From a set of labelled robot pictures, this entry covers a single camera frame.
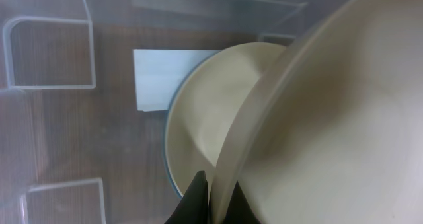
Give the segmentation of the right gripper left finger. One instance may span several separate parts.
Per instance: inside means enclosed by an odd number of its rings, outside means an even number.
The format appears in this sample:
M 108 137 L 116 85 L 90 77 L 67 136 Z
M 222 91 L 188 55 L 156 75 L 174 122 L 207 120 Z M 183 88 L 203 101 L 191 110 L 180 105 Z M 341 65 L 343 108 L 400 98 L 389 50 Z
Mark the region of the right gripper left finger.
M 206 173 L 198 171 L 187 191 L 165 224 L 207 224 L 208 181 Z

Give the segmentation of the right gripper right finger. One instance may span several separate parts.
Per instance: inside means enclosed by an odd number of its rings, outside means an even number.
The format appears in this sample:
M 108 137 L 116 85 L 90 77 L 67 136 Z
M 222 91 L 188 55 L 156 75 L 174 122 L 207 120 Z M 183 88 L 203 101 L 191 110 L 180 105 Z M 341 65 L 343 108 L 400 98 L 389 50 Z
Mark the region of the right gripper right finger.
M 224 224 L 260 224 L 238 182 L 232 193 Z

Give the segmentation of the cream bowl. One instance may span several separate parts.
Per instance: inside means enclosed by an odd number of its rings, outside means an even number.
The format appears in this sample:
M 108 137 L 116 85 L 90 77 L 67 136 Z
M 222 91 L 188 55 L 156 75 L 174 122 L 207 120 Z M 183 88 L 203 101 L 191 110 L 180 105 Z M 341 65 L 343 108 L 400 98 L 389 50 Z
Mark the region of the cream bowl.
M 422 222 L 422 0 L 349 0 L 249 93 L 211 185 L 263 223 Z
M 198 171 L 213 180 L 229 128 L 242 103 L 285 46 L 250 42 L 226 48 L 201 63 L 175 98 L 167 128 L 167 156 L 181 194 Z

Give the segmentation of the dark blue bowl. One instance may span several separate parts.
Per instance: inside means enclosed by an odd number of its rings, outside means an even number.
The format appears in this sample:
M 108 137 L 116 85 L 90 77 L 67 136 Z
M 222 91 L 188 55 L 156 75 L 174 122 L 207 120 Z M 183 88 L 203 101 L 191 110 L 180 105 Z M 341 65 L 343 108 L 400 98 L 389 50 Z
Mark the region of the dark blue bowl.
M 178 198 L 181 199 L 183 195 L 181 194 L 173 179 L 167 156 L 167 128 L 172 105 L 175 98 L 178 96 L 178 92 L 183 86 L 185 80 L 189 78 L 192 72 L 201 63 L 218 53 L 219 50 L 160 50 L 160 52 L 164 54 L 163 65 L 166 66 L 166 70 L 172 70 L 172 76 L 175 77 L 175 79 L 172 79 L 172 82 L 167 85 L 167 91 L 164 100 L 164 106 L 167 109 L 167 117 L 163 130 L 163 161 L 169 182 L 171 183 L 171 186 L 173 187 L 173 190 L 175 191 Z

